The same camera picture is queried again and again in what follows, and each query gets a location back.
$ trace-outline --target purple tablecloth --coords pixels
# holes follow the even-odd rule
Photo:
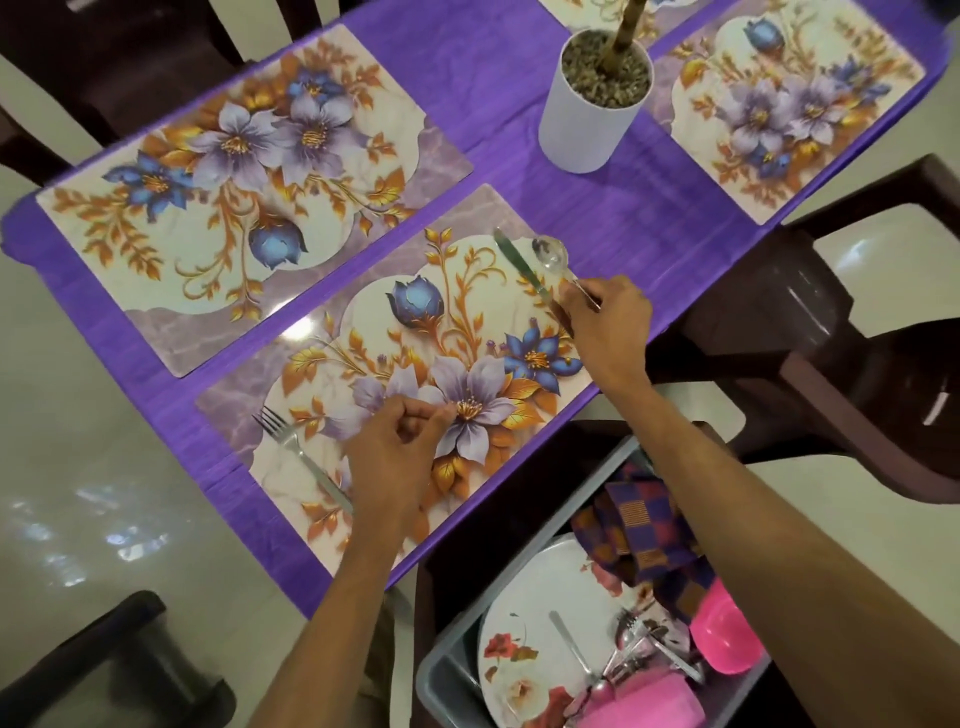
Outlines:
[[[758,227],[642,113],[611,162],[576,177],[540,152],[537,125],[566,29],[537,0],[377,0],[344,22],[473,162],[465,182],[284,306],[191,375],[172,376],[60,236],[34,198],[3,220],[3,247],[35,266],[90,347],[207,498],[306,614],[330,576],[194,406],[194,399],[430,221],[489,182],[534,230],[561,237],[581,276],[629,275],[654,302],[661,331],[769,229],[884,133],[940,78],[943,27],[919,0],[859,0],[920,61],[925,78],[896,108]],[[716,0],[652,48],[654,59],[732,4]],[[541,444],[586,404],[590,387],[534,440]],[[511,459],[393,574],[396,580],[520,464]]]

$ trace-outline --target bamboo stalk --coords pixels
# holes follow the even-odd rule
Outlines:
[[[616,29],[616,34],[611,38],[607,50],[600,59],[600,70],[608,76],[616,76],[620,72],[623,58],[630,50],[630,46],[634,44],[636,25],[640,21],[640,16],[643,15],[646,4],[647,0],[627,0],[620,27]]]

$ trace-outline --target pink plastic container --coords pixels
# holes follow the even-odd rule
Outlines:
[[[597,708],[580,728],[697,728],[703,707],[684,677],[672,672],[655,683]]]
[[[717,672],[746,672],[763,657],[763,644],[720,579],[713,583],[690,623],[690,634]]]

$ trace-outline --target purple and orange cloth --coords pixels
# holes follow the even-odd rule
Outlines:
[[[713,582],[713,568],[642,451],[570,525],[597,566],[632,587],[652,582],[657,601],[690,624]]]

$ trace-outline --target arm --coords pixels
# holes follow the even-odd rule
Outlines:
[[[250,728],[347,725],[390,569],[454,416],[449,408],[393,397],[348,443],[354,507],[349,546]]]
[[[564,287],[587,369],[817,725],[958,724],[960,645],[657,394],[643,294],[622,277],[581,283],[603,301],[594,313]]]

